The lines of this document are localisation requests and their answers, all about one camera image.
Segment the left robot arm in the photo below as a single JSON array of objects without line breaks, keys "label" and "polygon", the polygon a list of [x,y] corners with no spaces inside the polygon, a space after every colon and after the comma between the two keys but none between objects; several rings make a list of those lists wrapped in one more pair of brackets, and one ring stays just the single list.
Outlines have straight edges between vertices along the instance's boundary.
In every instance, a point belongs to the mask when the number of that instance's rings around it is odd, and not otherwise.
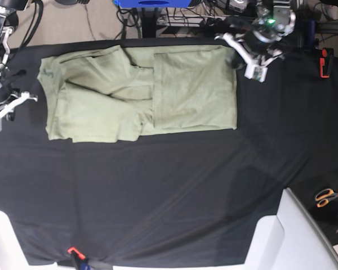
[{"label": "left robot arm", "polygon": [[257,1],[256,14],[253,21],[228,16],[226,24],[245,32],[217,34],[215,39],[225,41],[235,50],[232,56],[235,69],[245,68],[246,78],[264,82],[268,66],[286,53],[280,42],[294,31],[296,14],[290,1]]}]

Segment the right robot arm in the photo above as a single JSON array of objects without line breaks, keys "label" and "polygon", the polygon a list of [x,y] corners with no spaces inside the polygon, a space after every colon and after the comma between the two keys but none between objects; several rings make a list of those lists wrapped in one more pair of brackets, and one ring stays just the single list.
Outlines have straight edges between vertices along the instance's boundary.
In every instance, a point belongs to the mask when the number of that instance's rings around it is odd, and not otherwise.
[{"label": "right robot arm", "polygon": [[18,53],[32,40],[41,22],[44,5],[42,1],[0,1],[0,131],[3,120],[14,120],[16,107],[27,100],[38,101],[36,95],[12,88],[12,82],[25,72],[19,71],[10,75],[8,67],[15,57],[11,53],[8,39],[19,26],[17,12],[26,10],[30,5],[34,5],[33,17],[22,42],[14,53]]}]

